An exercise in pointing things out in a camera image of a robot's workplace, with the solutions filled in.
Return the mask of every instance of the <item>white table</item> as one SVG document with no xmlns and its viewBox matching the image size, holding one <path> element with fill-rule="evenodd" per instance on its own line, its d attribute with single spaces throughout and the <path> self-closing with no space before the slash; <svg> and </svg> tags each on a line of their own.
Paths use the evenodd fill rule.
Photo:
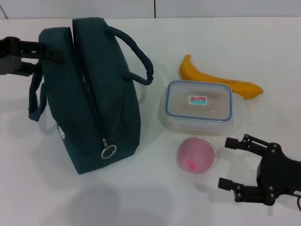
<svg viewBox="0 0 301 226">
<path fill-rule="evenodd" d="M 217 188 L 219 177 L 256 185 L 259 156 L 223 148 L 226 136 L 205 137 L 216 152 L 212 168 L 192 175 L 176 164 L 176 150 L 192 135 L 160 125 L 158 100 L 179 79 L 185 54 L 212 75 L 254 82 L 264 89 L 246 101 L 245 133 L 278 142 L 301 161 L 301 18 L 108 19 L 128 33 L 153 61 L 154 82 L 140 105 L 141 145 L 134 156 L 78 175 L 49 108 L 39 123 L 28 119 L 30 79 L 0 76 L 0 222 L 15 226 L 238 226 L 298 225 L 296 197 L 273 207 L 235 203 Z M 0 39 L 37 41 L 44 28 L 70 19 L 1 20 Z M 121 43 L 131 71 L 145 74 Z"/>
</svg>

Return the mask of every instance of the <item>dark green lunch bag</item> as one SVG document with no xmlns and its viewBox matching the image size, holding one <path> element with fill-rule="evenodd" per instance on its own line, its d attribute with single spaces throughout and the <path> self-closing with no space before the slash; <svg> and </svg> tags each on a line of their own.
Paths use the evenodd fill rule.
<svg viewBox="0 0 301 226">
<path fill-rule="evenodd" d="M 142 61 L 147 79 L 129 71 L 116 37 Z M 141 127 L 133 80 L 150 85 L 153 79 L 153 65 L 133 39 L 102 18 L 83 18 L 73 20 L 73 38 L 70 28 L 50 28 L 42 31 L 39 42 L 61 51 L 63 63 L 40 60 L 44 83 L 38 106 L 42 77 L 34 74 L 30 119 L 39 120 L 47 99 L 79 174 L 133 155 Z"/>
</svg>

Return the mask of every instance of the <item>pink ball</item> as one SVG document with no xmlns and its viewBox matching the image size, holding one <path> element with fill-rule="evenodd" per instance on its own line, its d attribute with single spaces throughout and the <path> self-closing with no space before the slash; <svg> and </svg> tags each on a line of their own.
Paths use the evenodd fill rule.
<svg viewBox="0 0 301 226">
<path fill-rule="evenodd" d="M 204 173 L 213 163 L 214 151 L 211 145 L 197 137 L 183 141 L 178 152 L 180 167 L 191 173 Z"/>
</svg>

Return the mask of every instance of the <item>yellow banana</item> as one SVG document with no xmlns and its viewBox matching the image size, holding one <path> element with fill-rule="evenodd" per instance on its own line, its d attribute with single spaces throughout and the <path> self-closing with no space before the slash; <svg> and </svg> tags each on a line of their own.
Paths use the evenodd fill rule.
<svg viewBox="0 0 301 226">
<path fill-rule="evenodd" d="M 262 88 L 250 82 L 222 79 L 202 73 L 192 64 L 190 59 L 191 55 L 186 55 L 181 63 L 180 74 L 183 80 L 222 83 L 230 86 L 234 93 L 243 96 L 244 99 L 251 99 L 263 93 Z"/>
</svg>

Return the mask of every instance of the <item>bag handle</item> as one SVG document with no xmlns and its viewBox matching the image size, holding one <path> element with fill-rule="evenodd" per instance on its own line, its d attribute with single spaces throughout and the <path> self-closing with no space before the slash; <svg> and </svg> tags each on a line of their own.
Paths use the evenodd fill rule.
<svg viewBox="0 0 301 226">
<path fill-rule="evenodd" d="M 154 67 L 150 59 L 139 49 L 136 42 L 130 36 L 114 27 L 107 26 L 105 27 L 105 31 L 123 40 L 133 50 L 136 56 L 141 60 L 146 69 L 147 80 L 141 78 L 140 76 L 132 72 L 126 74 L 125 78 L 135 80 L 136 82 L 142 85 L 150 85 L 153 80 Z"/>
<path fill-rule="evenodd" d="M 32 76 L 32 82 L 29 88 L 29 107 L 28 117 L 33 121 L 39 121 L 41 114 L 44 112 L 47 104 L 46 88 L 45 84 L 41 85 L 40 91 L 40 105 L 38 106 L 38 97 L 36 91 L 38 90 L 42 82 L 42 74 L 34 73 Z"/>
</svg>

